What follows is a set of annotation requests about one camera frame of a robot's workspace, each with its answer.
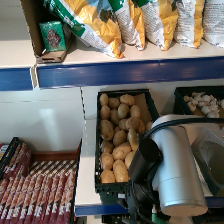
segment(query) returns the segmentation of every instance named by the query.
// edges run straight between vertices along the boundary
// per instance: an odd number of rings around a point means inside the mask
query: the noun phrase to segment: potato
[[[113,171],[114,171],[115,180],[118,183],[128,182],[129,180],[128,170],[123,161],[121,160],[115,161],[113,165]]]
[[[101,137],[104,140],[112,140],[114,137],[114,130],[113,126],[108,120],[101,120],[100,121],[100,132],[101,132]]]
[[[127,104],[129,107],[135,104],[135,98],[131,95],[125,94],[120,97],[121,103]]]
[[[118,113],[116,109],[110,111],[110,120],[116,125],[119,125]]]
[[[108,105],[108,96],[107,94],[103,93],[101,96],[100,96],[100,106],[103,107],[104,105]]]
[[[119,126],[117,126],[115,129],[114,129],[114,134],[116,134],[118,131],[120,131],[121,129],[120,129],[120,127]]]
[[[134,158],[134,155],[135,155],[135,152],[132,151],[132,152],[129,152],[128,155],[126,156],[125,158],[125,165],[127,167],[127,169],[129,169],[130,165],[131,165],[131,162]]]
[[[117,109],[120,105],[120,101],[117,98],[109,98],[108,99],[108,106],[110,109]]]
[[[131,145],[131,149],[136,152],[139,144],[138,144],[138,135],[137,135],[137,133],[135,132],[134,129],[129,130],[128,141]]]
[[[140,125],[140,119],[137,117],[130,117],[126,123],[127,130],[134,129],[135,131],[138,131],[139,125]]]
[[[138,133],[143,133],[144,131],[145,131],[145,124],[142,122],[142,120],[141,119],[139,119],[140,120],[140,123],[139,123],[139,127],[138,127]]]
[[[107,105],[104,105],[100,110],[100,119],[108,120],[110,117],[110,108]]]
[[[118,131],[113,138],[113,144],[115,147],[121,145],[122,143],[125,143],[127,140],[126,133],[124,130]]]
[[[126,128],[126,121],[127,119],[122,119],[120,122],[119,122],[119,127],[121,130],[124,130],[124,131],[127,131],[128,129]]]
[[[118,107],[118,118],[124,119],[127,117],[129,113],[129,107],[126,104],[120,104],[120,106]]]
[[[131,152],[131,146],[128,142],[125,142],[121,145],[119,145],[118,147],[116,147],[114,150],[113,150],[113,157],[114,157],[114,160],[123,160],[125,159],[125,157],[127,156],[127,154]]]
[[[100,175],[100,181],[102,184],[115,183],[114,172],[111,170],[104,170]]]
[[[111,142],[103,140],[100,145],[101,152],[109,152],[112,153],[114,149],[114,145]]]
[[[146,124],[146,128],[145,128],[145,130],[146,131],[149,131],[150,129],[151,129],[151,127],[152,127],[152,121],[149,121],[147,124]]]
[[[108,153],[104,152],[101,155],[101,168],[103,170],[111,170],[114,164],[114,158],[113,156]]]
[[[140,108],[137,105],[133,105],[131,107],[131,109],[130,109],[130,116],[131,117],[137,117],[137,118],[141,117]]]

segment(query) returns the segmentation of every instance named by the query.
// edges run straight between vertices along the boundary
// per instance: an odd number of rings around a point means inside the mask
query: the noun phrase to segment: black cable
[[[154,128],[152,128],[149,132],[146,133],[144,138],[150,137],[155,132],[167,127],[167,126],[177,126],[181,124],[195,124],[195,123],[224,123],[223,118],[185,118],[185,119],[178,119],[178,120],[172,120],[167,121],[164,123],[161,123],[159,125],[156,125]]]

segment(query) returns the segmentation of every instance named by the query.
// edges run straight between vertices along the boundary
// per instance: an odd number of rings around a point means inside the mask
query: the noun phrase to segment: shelf
[[[194,141],[199,129],[186,126],[190,142]],[[78,167],[75,196],[76,216],[122,214],[127,210],[116,203],[103,204],[100,195],[95,192],[95,145],[96,119],[86,120],[83,131],[81,155]],[[223,207],[224,198],[212,197],[206,183],[201,179],[202,188],[209,207]]]
[[[76,40],[63,63],[38,64],[41,88],[100,86],[219,79],[224,49],[202,40],[200,49],[173,43],[168,51],[147,43],[144,51],[125,45],[125,58],[111,58]]]
[[[1,19],[0,30],[0,91],[32,90],[35,57],[24,19]]]

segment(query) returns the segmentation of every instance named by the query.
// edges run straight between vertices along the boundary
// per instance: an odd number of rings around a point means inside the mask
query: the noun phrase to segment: green snack bag
[[[59,21],[40,23],[40,30],[46,51],[65,51],[65,38]]]

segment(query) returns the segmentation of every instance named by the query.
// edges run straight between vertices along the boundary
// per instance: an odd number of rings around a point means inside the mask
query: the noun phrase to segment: white wall
[[[17,136],[32,150],[72,150],[83,125],[80,88],[0,92],[0,142]]]

